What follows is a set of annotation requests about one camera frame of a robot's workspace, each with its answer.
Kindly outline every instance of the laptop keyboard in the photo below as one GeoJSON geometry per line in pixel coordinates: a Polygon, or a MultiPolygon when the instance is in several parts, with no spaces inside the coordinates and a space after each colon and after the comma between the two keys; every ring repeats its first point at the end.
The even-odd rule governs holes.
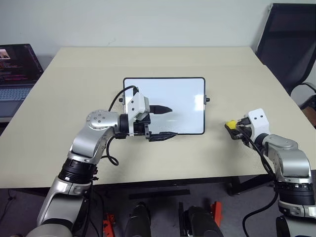
{"type": "Polygon", "coordinates": [[[0,89],[0,101],[24,100],[31,88],[0,89]]]}

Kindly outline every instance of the laptop screen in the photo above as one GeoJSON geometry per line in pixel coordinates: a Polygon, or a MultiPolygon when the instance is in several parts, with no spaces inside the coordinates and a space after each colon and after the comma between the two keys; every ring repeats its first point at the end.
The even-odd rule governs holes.
{"type": "Polygon", "coordinates": [[[0,85],[35,84],[42,73],[29,44],[0,45],[0,85]]]}

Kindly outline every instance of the laptop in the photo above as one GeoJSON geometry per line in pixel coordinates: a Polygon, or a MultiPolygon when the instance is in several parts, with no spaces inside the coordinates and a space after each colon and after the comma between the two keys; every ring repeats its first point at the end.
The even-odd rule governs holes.
{"type": "Polygon", "coordinates": [[[43,69],[29,44],[0,45],[0,122],[9,122],[43,69]]]}

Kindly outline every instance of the table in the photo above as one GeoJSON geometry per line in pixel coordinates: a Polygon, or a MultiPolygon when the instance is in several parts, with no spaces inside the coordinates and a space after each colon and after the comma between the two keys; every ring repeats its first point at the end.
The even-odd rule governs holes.
{"type": "Polygon", "coordinates": [[[49,187],[86,116],[108,108],[125,77],[204,77],[205,133],[114,140],[120,165],[101,160],[95,184],[263,174],[257,154],[224,128],[257,108],[316,168],[314,128],[250,48],[62,48],[0,136],[0,188],[49,187]]]}

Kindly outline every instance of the chair armrest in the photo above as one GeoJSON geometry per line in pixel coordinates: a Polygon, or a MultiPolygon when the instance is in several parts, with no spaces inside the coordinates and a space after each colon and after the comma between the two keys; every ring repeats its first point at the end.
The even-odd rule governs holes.
{"type": "Polygon", "coordinates": [[[313,83],[311,83],[311,82],[304,82],[301,85],[308,86],[310,89],[312,89],[316,93],[316,86],[313,83]]]}

